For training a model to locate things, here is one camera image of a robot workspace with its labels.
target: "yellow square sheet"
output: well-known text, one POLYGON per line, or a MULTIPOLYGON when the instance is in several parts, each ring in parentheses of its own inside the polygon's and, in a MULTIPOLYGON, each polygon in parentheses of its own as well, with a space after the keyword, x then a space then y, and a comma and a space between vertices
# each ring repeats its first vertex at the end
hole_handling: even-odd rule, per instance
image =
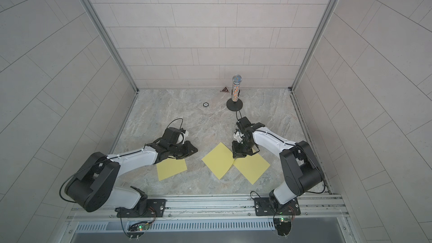
POLYGON ((231 150, 223 143, 219 143, 212 151, 202 158, 202 161, 218 179, 221 179, 231 168, 234 159, 232 158, 231 150))
POLYGON ((270 164, 259 154, 235 159, 234 166, 253 185, 270 167, 270 164))
POLYGON ((157 163, 156 168, 158 170, 159 181, 187 170, 184 159, 176 160, 170 158, 157 163))

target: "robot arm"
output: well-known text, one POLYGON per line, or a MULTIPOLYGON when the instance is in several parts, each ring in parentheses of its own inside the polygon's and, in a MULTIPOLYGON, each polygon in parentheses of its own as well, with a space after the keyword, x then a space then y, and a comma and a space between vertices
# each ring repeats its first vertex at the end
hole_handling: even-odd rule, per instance
POLYGON ((280 158, 285 181, 270 192, 270 203, 276 211, 323 180, 321 167, 307 142, 284 139, 261 123, 251 124, 246 117, 236 124, 236 141, 232 142, 234 158, 255 154, 252 152, 255 145, 263 146, 280 158), (304 163, 298 165, 296 159, 304 163))
POLYGON ((147 209, 147 194, 138 188, 114 186, 119 175, 167 158, 183 159, 198 150, 186 141, 188 131, 169 127, 161 138, 143 148, 120 155, 93 153, 66 185, 65 193, 86 211, 101 206, 120 207, 129 216, 140 216, 147 209))

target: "marble floor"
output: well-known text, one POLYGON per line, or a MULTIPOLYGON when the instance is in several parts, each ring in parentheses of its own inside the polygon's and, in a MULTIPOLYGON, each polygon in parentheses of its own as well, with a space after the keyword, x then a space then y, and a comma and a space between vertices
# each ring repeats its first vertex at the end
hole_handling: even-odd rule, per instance
MULTIPOLYGON (((261 156, 270 167, 252 185, 232 166, 218 180, 201 160, 220 142, 229 149, 236 128, 235 112, 226 108, 230 93, 215 89, 140 90, 126 126, 115 147, 115 154, 138 149, 162 136, 175 118, 184 119, 182 127, 189 131, 188 140, 198 152, 187 157, 187 171, 158 181, 156 165, 144 166, 121 175, 116 186, 135 186, 149 195, 164 194, 232 194, 268 193, 283 181, 280 160, 264 148, 261 156)), ((292 141, 304 140, 304 134, 287 89, 243 89, 243 116, 261 122, 280 136, 292 141)), ((179 127, 180 120, 172 126, 179 127)))

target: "ventilation grille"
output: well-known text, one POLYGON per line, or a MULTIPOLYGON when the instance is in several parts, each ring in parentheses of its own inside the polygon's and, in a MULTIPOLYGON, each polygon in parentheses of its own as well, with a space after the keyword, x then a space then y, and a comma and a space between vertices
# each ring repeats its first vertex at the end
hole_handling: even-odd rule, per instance
MULTIPOLYGON (((124 228, 137 221, 123 221, 124 228)), ((274 230, 273 220, 156 220, 147 232, 176 231, 223 231, 223 230, 274 230)), ((80 221, 76 233, 122 232, 120 221, 80 221)))

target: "black round base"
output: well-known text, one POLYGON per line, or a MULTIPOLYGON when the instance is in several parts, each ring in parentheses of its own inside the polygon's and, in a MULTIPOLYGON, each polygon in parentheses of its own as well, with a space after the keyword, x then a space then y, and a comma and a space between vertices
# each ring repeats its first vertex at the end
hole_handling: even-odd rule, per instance
POLYGON ((240 111, 243 108, 243 102, 240 99, 237 99, 236 102, 229 99, 226 102, 226 107, 231 111, 240 111))

